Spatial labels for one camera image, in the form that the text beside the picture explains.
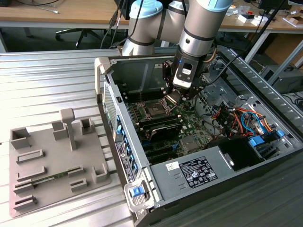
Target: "black cable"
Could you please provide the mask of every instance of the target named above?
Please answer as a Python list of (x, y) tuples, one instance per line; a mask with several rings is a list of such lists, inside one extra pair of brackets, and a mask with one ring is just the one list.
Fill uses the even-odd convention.
[(51, 2), (48, 2), (48, 3), (43, 3), (43, 4), (28, 4), (28, 3), (21, 2), (19, 0), (15, 0), (15, 1), (19, 2), (19, 3), (23, 4), (23, 5), (27, 5), (27, 6), (45, 6), (45, 5), (48, 5), (48, 4), (52, 4), (52, 3), (58, 2), (59, 0), (51, 1)]
[(136, 21), (134, 23), (134, 29), (133, 29), (132, 33), (128, 37), (126, 37), (125, 39), (123, 39), (122, 41), (116, 43), (115, 46), (120, 45), (121, 43), (123, 43), (124, 41), (126, 41), (127, 39), (129, 39), (130, 37), (132, 37), (132, 35), (134, 34), (134, 31), (135, 31), (135, 29), (137, 27), (137, 23), (138, 23), (138, 19), (139, 19), (139, 15), (140, 15), (140, 12), (141, 12), (141, 8), (142, 8), (142, 5), (143, 5), (143, 2), (144, 2), (144, 0), (142, 0), (141, 3), (140, 3), (139, 12), (138, 12)]
[(255, 35), (258, 33), (258, 30), (259, 30), (260, 25), (262, 24), (262, 20), (263, 20), (264, 15), (265, 15), (265, 11), (264, 11), (263, 14), (262, 14), (262, 18), (261, 18), (261, 20), (260, 20), (260, 23), (259, 23), (259, 25), (258, 25), (258, 27), (257, 27), (257, 29), (256, 29), (256, 31), (255, 31), (255, 33), (252, 35), (252, 37), (251, 37), (251, 39), (250, 39), (250, 42), (247, 44), (247, 46), (245, 47), (245, 49), (249, 46), (250, 43), (252, 43), (252, 41), (253, 41)]
[(121, 12), (120, 12), (119, 19), (118, 19), (118, 22), (117, 22), (117, 27), (115, 29), (115, 32), (114, 32), (114, 35), (113, 35), (113, 38), (112, 38), (112, 42), (110, 43), (111, 46), (113, 45), (113, 42), (114, 42), (114, 39), (115, 39), (115, 35), (116, 35), (118, 27), (119, 27), (119, 22), (120, 22), (121, 17), (122, 17), (122, 10), (124, 8), (125, 3), (126, 3), (126, 0), (123, 1), (122, 7), (121, 7)]
[(181, 0), (181, 1), (182, 1), (183, 11), (184, 11), (184, 16), (186, 18), (187, 17), (186, 5), (185, 5), (184, 0)]
[(291, 97), (288, 97), (287, 95), (289, 94), (284, 94), (283, 96), (286, 98), (289, 98), (289, 100), (291, 101), (292, 104), (296, 105), (301, 111), (303, 111), (303, 98), (298, 96), (296, 93), (295, 95), (300, 97), (300, 98), (296, 98), (294, 101), (291, 99)]
[(217, 76), (213, 81), (207, 83), (206, 86), (209, 86), (209, 85), (213, 84), (214, 82), (216, 82), (216, 81), (220, 78), (220, 76), (227, 70), (228, 66), (229, 66), (231, 63), (233, 63), (237, 58), (239, 58), (239, 57), (241, 57), (241, 56), (247, 54), (247, 53), (251, 50), (251, 48), (253, 47), (253, 45), (257, 42), (257, 40), (258, 40), (258, 39), (261, 37), (261, 35), (264, 33), (264, 31), (265, 31), (266, 28), (268, 27), (269, 23), (275, 18), (275, 15), (278, 13), (279, 9), (283, 6), (283, 4), (284, 4), (285, 1), (286, 1), (286, 0), (283, 0), (283, 1), (281, 2), (281, 4), (279, 5), (279, 7), (278, 7), (277, 9), (275, 9), (274, 12), (270, 15), (270, 18), (269, 18), (268, 21), (264, 24), (264, 26), (262, 27), (261, 31), (258, 33), (258, 36), (257, 36), (257, 38), (255, 39), (255, 41), (253, 41), (253, 42), (250, 44), (250, 47), (249, 47), (247, 50), (245, 50), (243, 53), (238, 54), (238, 55), (235, 56), (232, 60), (230, 60), (230, 61), (226, 64), (226, 66), (220, 71), (220, 73), (218, 74), (218, 76)]
[(107, 36), (107, 34), (109, 33), (109, 31), (111, 30), (111, 28), (116, 24), (116, 21), (117, 21), (117, 17), (118, 17), (118, 11), (119, 11), (119, 7), (120, 7), (120, 4), (121, 4), (121, 1), (119, 1), (119, 4), (117, 5), (117, 9), (115, 10), (114, 14), (112, 15), (112, 18), (110, 19), (109, 21), (109, 28), (108, 30), (106, 31), (102, 41), (101, 41), (101, 45), (100, 45), (100, 49), (102, 49), (102, 46), (103, 46), (103, 43), (104, 43), (104, 40)]

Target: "warning label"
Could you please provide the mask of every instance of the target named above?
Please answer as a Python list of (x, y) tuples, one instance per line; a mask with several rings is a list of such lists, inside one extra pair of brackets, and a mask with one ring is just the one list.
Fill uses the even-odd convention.
[(191, 188), (218, 179), (205, 156), (182, 163), (179, 166)]

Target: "white sticker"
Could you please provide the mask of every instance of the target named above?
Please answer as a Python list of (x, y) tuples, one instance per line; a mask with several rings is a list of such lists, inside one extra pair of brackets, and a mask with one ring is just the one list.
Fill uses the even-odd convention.
[(166, 168), (168, 171), (173, 170), (173, 169), (178, 169), (179, 168), (179, 162), (172, 162), (166, 164)]
[(161, 69), (162, 68), (162, 64), (155, 64), (155, 69)]

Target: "rectangular slot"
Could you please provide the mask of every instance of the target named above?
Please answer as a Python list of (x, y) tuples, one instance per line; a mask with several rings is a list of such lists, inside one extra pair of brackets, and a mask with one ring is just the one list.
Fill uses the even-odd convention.
[(10, 131), (10, 143), (16, 150), (29, 147), (30, 144), (27, 140), (29, 136), (26, 128), (13, 129)]
[(78, 167), (69, 169), (69, 171), (67, 172), (69, 177), (73, 177), (73, 176), (76, 176), (76, 175), (79, 175), (79, 174), (82, 174), (82, 173), (84, 173), (83, 166), (78, 166)]
[(41, 158), (44, 156), (43, 151), (40, 150), (34, 150), (34, 151), (30, 151), (21, 155), (17, 156), (17, 160), (16, 162), (19, 163), (23, 163), (23, 162), (27, 162), (27, 161), (31, 161), (37, 158)]
[(75, 192), (81, 189), (85, 189), (87, 187), (87, 181), (85, 178), (78, 179), (76, 181), (70, 182), (71, 191)]
[(26, 174), (25, 176), (21, 176), (22, 175), (21, 173), (17, 173), (17, 176), (18, 176), (17, 181), (21, 182), (21, 181), (33, 178), (35, 176), (45, 174), (45, 173), (46, 173), (46, 168), (44, 166), (41, 167), (41, 171), (37, 171), (37, 172), (31, 173), (31, 174)]
[(94, 126), (90, 118), (80, 119), (80, 126), (81, 126), (82, 135), (86, 135), (93, 132)]
[(21, 210), (28, 208), (36, 204), (36, 198), (33, 195), (29, 195), (21, 198), (20, 200), (15, 201), (14, 210)]
[(61, 121), (52, 122), (52, 126), (55, 140), (61, 140), (68, 137), (66, 126)]
[(92, 167), (92, 177), (95, 183), (99, 183), (107, 179), (108, 172), (106, 166), (102, 165), (102, 170), (96, 170), (95, 167)]
[(75, 186), (75, 185), (77, 185), (77, 184), (82, 184), (82, 183), (84, 183), (84, 180), (83, 180), (83, 179), (81, 179), (81, 180), (79, 180), (79, 181), (74, 181), (74, 182), (70, 183), (70, 185), (71, 185), (71, 186)]
[(18, 193), (25, 192), (25, 191), (28, 191), (31, 189), (34, 189), (34, 186), (31, 183), (28, 183), (28, 184), (25, 184), (22, 186), (18, 186), (16, 184), (16, 185), (14, 185), (13, 192), (18, 194)]

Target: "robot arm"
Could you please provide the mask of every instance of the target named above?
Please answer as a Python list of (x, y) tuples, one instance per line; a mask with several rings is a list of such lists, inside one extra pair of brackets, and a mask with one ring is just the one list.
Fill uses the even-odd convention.
[(132, 4), (129, 34), (134, 33), (124, 44), (122, 55), (153, 54), (155, 39), (178, 42), (174, 61), (164, 63), (163, 79), (169, 85), (168, 94), (178, 90), (177, 103), (193, 98), (201, 90), (204, 60), (232, 0), (189, 0), (186, 19), (179, 1), (171, 2), (165, 10), (156, 0), (144, 0), (138, 16), (140, 3)]

